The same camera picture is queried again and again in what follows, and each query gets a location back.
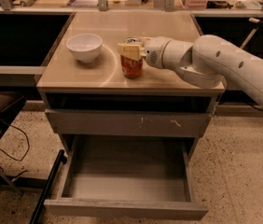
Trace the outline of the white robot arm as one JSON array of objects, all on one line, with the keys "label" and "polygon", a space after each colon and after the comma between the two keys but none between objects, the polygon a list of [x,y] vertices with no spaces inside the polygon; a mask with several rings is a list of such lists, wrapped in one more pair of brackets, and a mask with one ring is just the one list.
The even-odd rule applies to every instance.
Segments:
[{"label": "white robot arm", "polygon": [[118,54],[171,70],[199,88],[229,81],[263,107],[263,59],[219,36],[202,35],[192,43],[164,36],[132,37],[118,44]]}]

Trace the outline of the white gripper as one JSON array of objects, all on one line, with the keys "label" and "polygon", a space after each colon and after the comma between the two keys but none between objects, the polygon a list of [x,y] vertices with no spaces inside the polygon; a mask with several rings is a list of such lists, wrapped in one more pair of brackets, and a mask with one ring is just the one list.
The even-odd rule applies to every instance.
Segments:
[{"label": "white gripper", "polygon": [[171,41],[170,38],[159,37],[140,37],[141,42],[136,43],[119,43],[118,54],[131,60],[139,61],[142,58],[141,52],[145,45],[145,62],[154,68],[162,69],[163,52]]}]

